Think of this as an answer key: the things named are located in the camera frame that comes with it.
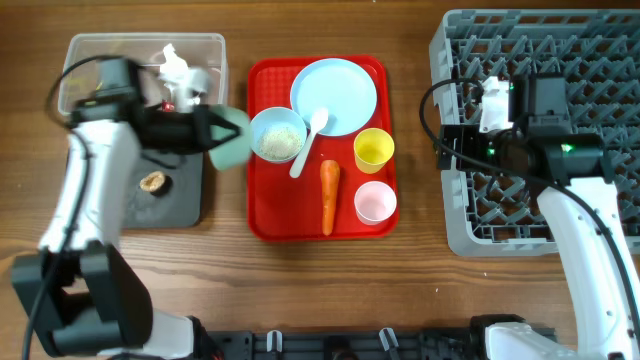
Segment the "white napkin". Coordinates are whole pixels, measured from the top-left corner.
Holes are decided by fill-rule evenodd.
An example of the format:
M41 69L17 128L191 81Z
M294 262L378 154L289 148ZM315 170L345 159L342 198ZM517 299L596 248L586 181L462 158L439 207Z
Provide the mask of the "white napkin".
M163 48L163 55L165 62L159 67L159 78L170 91L175 111L189 113L196 105L204 104L211 86L208 71L190 67L172 44Z

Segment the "light blue rice bowl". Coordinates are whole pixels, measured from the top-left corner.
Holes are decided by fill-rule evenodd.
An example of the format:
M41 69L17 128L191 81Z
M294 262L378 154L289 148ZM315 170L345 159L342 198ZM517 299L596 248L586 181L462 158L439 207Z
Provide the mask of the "light blue rice bowl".
M302 118L285 107L271 107L259 112L250 126L253 152L271 163L294 159L307 138L307 127Z

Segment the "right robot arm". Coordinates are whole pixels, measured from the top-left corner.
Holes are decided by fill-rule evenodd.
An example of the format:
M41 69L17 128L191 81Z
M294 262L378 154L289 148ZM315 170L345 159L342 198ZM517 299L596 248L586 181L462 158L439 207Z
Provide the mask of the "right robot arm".
M439 165L523 179L555 240L573 302L578 348L514 315L472 320L483 359L636 359L639 278L619 220L614 170L600 136L571 125L565 79L470 80L477 125L430 136Z

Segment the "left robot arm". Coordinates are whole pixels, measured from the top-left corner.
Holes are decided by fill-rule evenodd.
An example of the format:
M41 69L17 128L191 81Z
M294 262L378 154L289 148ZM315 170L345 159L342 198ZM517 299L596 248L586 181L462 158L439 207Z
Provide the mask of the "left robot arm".
M220 359L222 348L192 316L153 307L119 250L127 188L143 148L179 155L216 148L251 155L249 116L225 105L166 112L145 102L141 66L102 55L99 85L62 126L69 135L64 185L34 255L17 257L12 286L27 314L22 353L38 340L51 357Z

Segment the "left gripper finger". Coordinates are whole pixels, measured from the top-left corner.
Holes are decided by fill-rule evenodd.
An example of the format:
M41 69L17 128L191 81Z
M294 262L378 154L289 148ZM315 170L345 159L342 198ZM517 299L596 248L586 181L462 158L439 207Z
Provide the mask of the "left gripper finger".
M240 131L215 130L211 133L211 140L207 144L208 150L216 149L240 136Z
M219 127L231 131L241 128L241 111L226 105L205 105L205 128Z

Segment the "brown food lump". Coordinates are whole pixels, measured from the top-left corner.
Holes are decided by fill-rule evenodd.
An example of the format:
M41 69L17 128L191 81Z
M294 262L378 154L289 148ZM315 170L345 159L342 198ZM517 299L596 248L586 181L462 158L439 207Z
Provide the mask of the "brown food lump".
M156 193L164 188L166 182L167 176L164 172L154 171L140 180L139 187L147 193Z

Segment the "green bowl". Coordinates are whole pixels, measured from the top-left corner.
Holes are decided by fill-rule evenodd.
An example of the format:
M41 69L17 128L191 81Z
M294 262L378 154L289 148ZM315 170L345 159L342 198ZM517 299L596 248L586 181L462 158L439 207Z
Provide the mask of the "green bowl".
M210 110L239 128L239 135L209 151L209 158L218 171L246 164L252 154L253 134L249 116L242 110L226 105L213 105Z

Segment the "orange carrot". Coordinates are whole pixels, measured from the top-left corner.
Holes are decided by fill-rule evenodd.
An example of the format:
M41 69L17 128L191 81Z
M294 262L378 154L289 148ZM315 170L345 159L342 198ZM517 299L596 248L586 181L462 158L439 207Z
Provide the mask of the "orange carrot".
M324 160L320 167L322 193L322 233L329 236L333 232L336 213L337 193L340 181L340 166L335 160Z

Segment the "red snack wrapper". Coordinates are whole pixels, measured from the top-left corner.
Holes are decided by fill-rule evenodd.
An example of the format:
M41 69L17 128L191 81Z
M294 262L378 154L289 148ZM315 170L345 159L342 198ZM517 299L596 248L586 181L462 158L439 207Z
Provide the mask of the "red snack wrapper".
M161 110L163 112L174 112L175 111L175 105L172 102L163 101L162 104L161 104Z

